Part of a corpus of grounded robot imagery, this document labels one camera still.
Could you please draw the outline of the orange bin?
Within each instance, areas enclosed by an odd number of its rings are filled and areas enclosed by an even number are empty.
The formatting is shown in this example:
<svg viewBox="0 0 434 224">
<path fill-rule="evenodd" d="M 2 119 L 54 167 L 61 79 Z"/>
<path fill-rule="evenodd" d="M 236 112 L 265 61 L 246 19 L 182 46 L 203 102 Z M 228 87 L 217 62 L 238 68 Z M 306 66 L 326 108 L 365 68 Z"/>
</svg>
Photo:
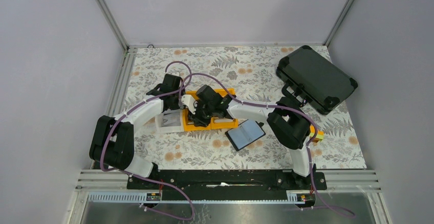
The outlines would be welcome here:
<svg viewBox="0 0 434 224">
<path fill-rule="evenodd" d="M 214 89 L 216 93 L 224 97 L 227 95 L 227 92 L 222 88 Z M 228 88 L 230 94 L 235 95 L 235 89 Z M 211 118 L 211 129 L 232 129 L 238 127 L 238 119 L 226 119 L 226 118 Z"/>
<path fill-rule="evenodd" d="M 211 130 L 211 117 L 204 110 L 204 103 L 197 97 L 184 94 L 181 103 L 185 106 L 182 114 L 185 131 Z"/>
</svg>

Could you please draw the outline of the black leather card holder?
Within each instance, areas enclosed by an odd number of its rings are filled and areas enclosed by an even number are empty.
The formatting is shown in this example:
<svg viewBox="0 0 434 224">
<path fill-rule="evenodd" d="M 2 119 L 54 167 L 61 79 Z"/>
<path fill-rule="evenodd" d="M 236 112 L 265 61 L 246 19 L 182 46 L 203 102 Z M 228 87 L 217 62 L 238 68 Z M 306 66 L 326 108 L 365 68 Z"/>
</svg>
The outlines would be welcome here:
<svg viewBox="0 0 434 224">
<path fill-rule="evenodd" d="M 246 120 L 237 128 L 226 131 L 225 135 L 235 151 L 240 151 L 266 135 L 263 126 L 262 122 Z"/>
</svg>

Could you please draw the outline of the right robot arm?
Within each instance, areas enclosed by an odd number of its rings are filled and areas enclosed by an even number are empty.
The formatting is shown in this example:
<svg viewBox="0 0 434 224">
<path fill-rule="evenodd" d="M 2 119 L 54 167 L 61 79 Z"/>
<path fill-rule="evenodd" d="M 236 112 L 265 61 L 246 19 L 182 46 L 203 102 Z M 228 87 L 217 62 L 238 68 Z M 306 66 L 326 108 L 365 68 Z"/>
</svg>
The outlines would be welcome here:
<svg viewBox="0 0 434 224">
<path fill-rule="evenodd" d="M 294 184 L 306 189 L 314 182 L 311 173 L 313 164 L 309 158 L 307 144 L 310 142 L 310 127 L 314 122 L 288 97 L 276 103 L 254 103 L 240 100 L 228 90 L 221 95 L 210 86 L 204 85 L 194 96 L 184 94 L 180 102 L 187 107 L 196 126 L 206 127 L 211 118 L 246 119 L 267 124 L 277 140 L 289 149 L 293 164 Z"/>
</svg>

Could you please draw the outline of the white plastic bin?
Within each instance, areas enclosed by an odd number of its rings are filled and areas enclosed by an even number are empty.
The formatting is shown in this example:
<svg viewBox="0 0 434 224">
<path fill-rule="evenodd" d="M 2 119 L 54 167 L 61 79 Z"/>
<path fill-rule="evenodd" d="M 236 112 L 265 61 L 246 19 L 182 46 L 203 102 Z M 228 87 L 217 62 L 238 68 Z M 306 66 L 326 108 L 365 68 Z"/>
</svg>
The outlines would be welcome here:
<svg viewBox="0 0 434 224">
<path fill-rule="evenodd" d="M 184 132 L 182 110 L 167 110 L 155 117 L 157 133 Z"/>
</svg>

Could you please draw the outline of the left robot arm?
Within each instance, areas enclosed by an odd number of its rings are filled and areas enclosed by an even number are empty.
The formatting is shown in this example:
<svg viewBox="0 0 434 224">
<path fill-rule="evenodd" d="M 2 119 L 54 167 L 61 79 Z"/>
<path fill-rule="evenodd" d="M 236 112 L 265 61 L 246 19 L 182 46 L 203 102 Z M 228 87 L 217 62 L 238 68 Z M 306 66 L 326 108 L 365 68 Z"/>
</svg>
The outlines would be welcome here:
<svg viewBox="0 0 434 224">
<path fill-rule="evenodd" d="M 179 88 L 183 79 L 165 74 L 163 82 L 146 93 L 143 101 L 114 117 L 101 116 L 96 123 L 89 156 L 96 162 L 139 176 L 147 189 L 154 188 L 159 176 L 154 163 L 135 153 L 135 133 L 152 118 L 167 110 L 178 110 Z"/>
</svg>

